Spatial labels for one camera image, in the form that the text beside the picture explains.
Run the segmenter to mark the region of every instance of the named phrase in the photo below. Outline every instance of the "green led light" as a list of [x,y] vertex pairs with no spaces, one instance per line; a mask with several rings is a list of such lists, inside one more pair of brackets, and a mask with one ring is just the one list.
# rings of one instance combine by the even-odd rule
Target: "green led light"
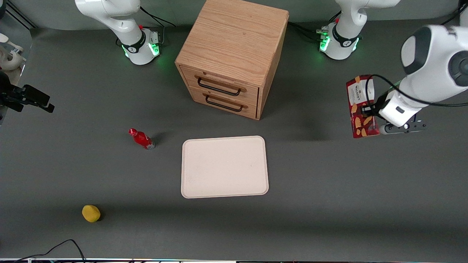
[[328,43],[330,43],[330,37],[327,36],[325,39],[322,40],[322,43],[320,44],[320,50],[325,51],[327,50]]
[[356,50],[356,46],[358,45],[359,42],[359,37],[356,39],[356,42],[354,43],[354,47],[352,48],[353,51]]
[[127,50],[125,50],[124,45],[122,45],[122,49],[123,49],[124,52],[125,52],[125,56],[128,57]]
[[153,53],[153,55],[156,57],[157,55],[159,55],[159,45],[158,44],[151,44],[151,43],[148,43],[148,46],[149,48],[151,49],[151,52]]

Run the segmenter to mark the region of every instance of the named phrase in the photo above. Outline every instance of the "gray table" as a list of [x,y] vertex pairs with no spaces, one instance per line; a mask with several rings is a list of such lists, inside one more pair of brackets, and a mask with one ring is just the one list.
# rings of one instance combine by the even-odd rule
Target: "gray table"
[[[401,79],[400,47],[426,23],[370,22],[346,61],[289,28],[261,121],[192,101],[174,65],[189,28],[167,30],[146,66],[110,30],[33,31],[22,83],[56,108],[9,111],[1,127],[0,257],[74,238],[86,257],[466,262],[467,109],[424,109],[421,133],[351,136],[345,82]],[[130,127],[157,148],[139,148]],[[185,140],[247,135],[266,141],[266,195],[182,197]],[[104,220],[86,222],[86,204]],[[67,245],[50,256],[78,254]]]

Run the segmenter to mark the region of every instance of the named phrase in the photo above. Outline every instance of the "wooden cabinet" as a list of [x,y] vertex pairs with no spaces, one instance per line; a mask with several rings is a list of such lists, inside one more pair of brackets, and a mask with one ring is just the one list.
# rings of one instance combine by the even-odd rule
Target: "wooden cabinet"
[[288,18],[242,0],[206,0],[175,60],[193,100],[260,119]]

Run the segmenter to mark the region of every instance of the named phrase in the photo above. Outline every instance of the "bottle cap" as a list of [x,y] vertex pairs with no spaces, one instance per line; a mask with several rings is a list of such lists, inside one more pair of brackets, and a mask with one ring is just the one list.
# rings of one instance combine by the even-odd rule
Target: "bottle cap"
[[135,129],[133,129],[133,128],[131,128],[131,129],[128,130],[128,134],[130,134],[130,135],[132,135],[132,136],[137,136],[137,133],[138,133],[138,131],[135,130]]

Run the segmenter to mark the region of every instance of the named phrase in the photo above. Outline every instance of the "wall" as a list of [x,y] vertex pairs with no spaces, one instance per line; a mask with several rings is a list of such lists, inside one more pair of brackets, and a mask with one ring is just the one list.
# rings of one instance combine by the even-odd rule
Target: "wall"
[[[324,21],[337,11],[333,0],[249,0],[251,2],[286,9],[292,22]],[[78,30],[102,29],[104,25],[83,16],[74,0],[12,0],[28,18],[40,27]],[[177,25],[193,24],[205,0],[141,0],[148,12]],[[453,12],[458,0],[402,0],[396,7],[369,10],[370,20],[402,20],[435,18]],[[143,12],[133,16],[137,23],[155,25]]]

